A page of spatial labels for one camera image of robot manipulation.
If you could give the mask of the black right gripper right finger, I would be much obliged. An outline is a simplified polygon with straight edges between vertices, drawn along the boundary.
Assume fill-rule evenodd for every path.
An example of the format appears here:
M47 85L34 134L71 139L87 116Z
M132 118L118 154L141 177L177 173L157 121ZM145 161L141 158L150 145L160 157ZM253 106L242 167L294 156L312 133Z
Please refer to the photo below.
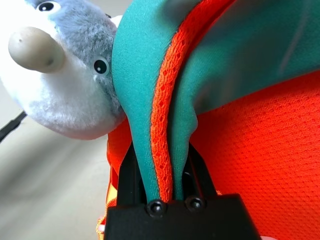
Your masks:
M182 189L184 200L188 197L210 199L218 195L204 159L191 143L182 173Z

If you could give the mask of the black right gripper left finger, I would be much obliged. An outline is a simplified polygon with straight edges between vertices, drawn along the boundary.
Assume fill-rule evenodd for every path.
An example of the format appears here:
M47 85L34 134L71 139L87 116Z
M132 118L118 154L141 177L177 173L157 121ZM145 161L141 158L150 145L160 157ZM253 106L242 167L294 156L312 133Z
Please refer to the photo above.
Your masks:
M147 205L146 191L133 143L130 144L119 169L116 204L120 208Z

